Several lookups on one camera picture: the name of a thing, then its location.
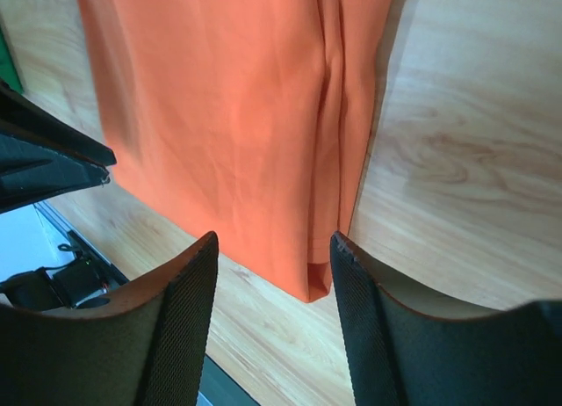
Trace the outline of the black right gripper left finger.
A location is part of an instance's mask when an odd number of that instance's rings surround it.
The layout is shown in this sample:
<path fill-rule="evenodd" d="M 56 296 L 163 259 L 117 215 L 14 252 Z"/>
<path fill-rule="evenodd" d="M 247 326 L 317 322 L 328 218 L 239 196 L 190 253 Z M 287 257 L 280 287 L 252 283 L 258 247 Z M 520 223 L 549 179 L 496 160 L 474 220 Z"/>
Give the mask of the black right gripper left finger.
<path fill-rule="evenodd" d="M 218 278 L 214 232 L 80 308 L 1 308 L 4 405 L 193 405 Z"/>

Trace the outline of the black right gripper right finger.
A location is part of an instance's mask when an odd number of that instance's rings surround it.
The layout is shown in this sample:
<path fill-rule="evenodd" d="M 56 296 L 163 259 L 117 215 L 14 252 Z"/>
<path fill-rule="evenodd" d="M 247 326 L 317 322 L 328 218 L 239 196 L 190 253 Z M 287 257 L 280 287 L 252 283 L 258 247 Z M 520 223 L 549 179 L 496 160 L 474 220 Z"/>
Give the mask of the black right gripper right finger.
<path fill-rule="evenodd" d="M 358 405 L 558 405 L 561 303 L 451 297 L 335 233 L 335 297 Z"/>

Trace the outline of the orange t shirt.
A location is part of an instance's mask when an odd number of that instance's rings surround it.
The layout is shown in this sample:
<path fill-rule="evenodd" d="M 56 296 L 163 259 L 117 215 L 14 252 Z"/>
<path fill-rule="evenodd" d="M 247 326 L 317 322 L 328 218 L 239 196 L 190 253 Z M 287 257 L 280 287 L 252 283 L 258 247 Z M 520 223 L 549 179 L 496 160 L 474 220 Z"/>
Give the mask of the orange t shirt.
<path fill-rule="evenodd" d="M 329 293 L 392 0 L 77 0 L 113 174 L 304 301 Z"/>

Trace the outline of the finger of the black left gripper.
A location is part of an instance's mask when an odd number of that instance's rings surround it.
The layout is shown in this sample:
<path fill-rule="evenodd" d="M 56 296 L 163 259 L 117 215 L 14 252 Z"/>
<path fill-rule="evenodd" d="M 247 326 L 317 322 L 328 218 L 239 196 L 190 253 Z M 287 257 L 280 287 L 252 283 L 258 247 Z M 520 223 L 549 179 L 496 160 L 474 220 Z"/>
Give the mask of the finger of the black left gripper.
<path fill-rule="evenodd" d="M 35 139 L 99 165 L 115 165 L 117 159 L 104 144 L 55 118 L 1 81 L 1 120 Z"/>
<path fill-rule="evenodd" d="M 110 181 L 109 166 L 110 149 L 91 138 L 76 149 L 58 149 L 3 134 L 1 211 L 105 185 Z"/>

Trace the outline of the green plastic bin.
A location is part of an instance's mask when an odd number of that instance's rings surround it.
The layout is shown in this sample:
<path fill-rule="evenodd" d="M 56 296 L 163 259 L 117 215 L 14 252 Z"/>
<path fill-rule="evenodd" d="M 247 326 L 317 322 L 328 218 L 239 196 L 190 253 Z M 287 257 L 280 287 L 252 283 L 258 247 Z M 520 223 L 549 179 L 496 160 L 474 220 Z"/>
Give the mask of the green plastic bin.
<path fill-rule="evenodd" d="M 3 33 L 0 33 L 0 77 L 12 90 L 23 93 L 23 86 Z"/>

